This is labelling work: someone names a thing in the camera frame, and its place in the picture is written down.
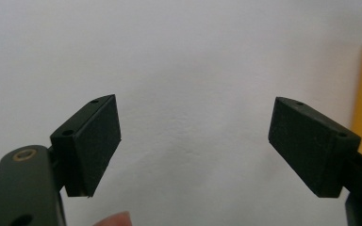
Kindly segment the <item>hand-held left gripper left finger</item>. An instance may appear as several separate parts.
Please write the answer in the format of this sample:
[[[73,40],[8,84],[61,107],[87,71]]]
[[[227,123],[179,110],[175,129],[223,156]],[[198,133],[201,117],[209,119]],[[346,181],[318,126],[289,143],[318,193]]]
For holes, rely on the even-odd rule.
[[[50,136],[69,197],[92,197],[122,135],[116,96],[86,103]]]

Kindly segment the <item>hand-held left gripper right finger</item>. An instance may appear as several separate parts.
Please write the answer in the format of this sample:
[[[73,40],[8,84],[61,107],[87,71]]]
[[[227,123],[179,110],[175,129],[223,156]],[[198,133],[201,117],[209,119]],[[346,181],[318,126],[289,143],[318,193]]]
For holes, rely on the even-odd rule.
[[[339,196],[345,162],[354,159],[361,137],[302,102],[277,97],[269,143],[320,198]]]

